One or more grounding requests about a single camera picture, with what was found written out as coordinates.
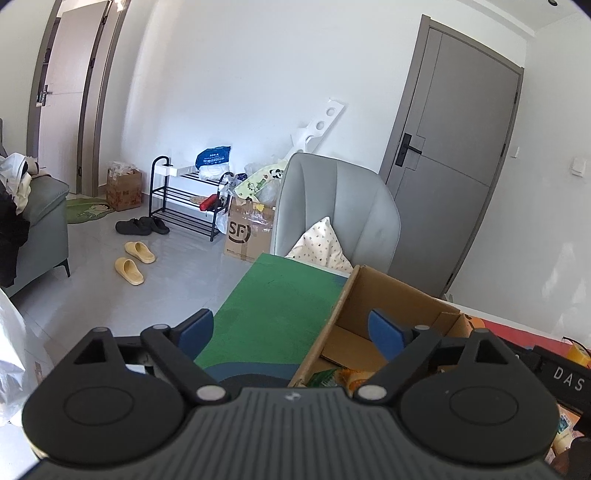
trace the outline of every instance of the open cardboard box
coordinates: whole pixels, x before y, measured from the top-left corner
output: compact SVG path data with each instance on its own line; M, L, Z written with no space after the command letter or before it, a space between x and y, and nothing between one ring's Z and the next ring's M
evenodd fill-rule
M290 387L303 387L310 377L330 368L376 372L386 360L369 340L368 315L381 309L400 325L429 325L442 335L468 337L484 322L430 297L371 267L357 266L347 280L330 319L314 341Z

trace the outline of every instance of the white cushion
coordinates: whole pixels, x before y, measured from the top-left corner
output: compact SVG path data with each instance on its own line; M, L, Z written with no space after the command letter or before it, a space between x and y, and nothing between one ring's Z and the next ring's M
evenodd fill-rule
M300 237L286 257L347 273L353 271L353 267L345 257L328 217L324 217L312 225Z

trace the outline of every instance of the rug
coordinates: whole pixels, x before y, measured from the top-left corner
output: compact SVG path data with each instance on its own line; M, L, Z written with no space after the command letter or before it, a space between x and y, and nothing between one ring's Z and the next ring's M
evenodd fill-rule
M66 201L66 218L68 223L84 223L89 220L103 218L115 210L105 199L73 199Z

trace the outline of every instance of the white cloth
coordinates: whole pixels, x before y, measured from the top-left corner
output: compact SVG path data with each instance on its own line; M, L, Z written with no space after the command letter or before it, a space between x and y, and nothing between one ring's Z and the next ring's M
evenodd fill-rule
M27 206L31 193L31 176L28 173L22 174L26 164L27 158L20 153L13 153L6 158L0 157L0 181L12 195L17 206L17 215Z
M353 271L353 266L345 257L328 217L312 225L286 257L347 273Z

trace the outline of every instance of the yellow slipper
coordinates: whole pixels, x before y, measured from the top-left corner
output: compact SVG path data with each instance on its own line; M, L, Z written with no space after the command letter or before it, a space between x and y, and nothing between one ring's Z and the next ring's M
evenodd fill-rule
M115 269L119 275L132 285L144 283L144 276L138 270L135 262L130 258L121 257L115 260Z
M125 251L144 263L152 263L156 260L154 254L142 242L127 242Z

